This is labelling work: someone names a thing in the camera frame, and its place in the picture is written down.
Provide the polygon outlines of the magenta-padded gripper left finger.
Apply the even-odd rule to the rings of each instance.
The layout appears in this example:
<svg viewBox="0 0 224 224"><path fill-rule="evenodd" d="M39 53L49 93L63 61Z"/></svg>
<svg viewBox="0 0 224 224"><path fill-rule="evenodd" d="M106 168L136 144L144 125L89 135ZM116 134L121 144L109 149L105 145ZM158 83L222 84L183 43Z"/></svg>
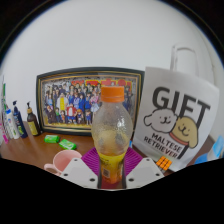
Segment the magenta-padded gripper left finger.
<svg viewBox="0 0 224 224"><path fill-rule="evenodd" d="M98 189L100 160L95 148L85 153L81 158L73 158L61 177L84 188Z"/></svg>

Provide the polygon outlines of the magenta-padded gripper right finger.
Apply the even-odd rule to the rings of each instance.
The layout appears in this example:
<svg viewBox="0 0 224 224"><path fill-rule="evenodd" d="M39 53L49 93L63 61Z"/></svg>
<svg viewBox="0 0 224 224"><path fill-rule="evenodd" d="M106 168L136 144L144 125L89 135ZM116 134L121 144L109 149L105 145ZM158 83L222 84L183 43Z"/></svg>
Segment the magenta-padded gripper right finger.
<svg viewBox="0 0 224 224"><path fill-rule="evenodd" d="M122 184L125 189L140 188L164 177L151 158L143 158L132 148L128 148L123 165Z"/></svg>

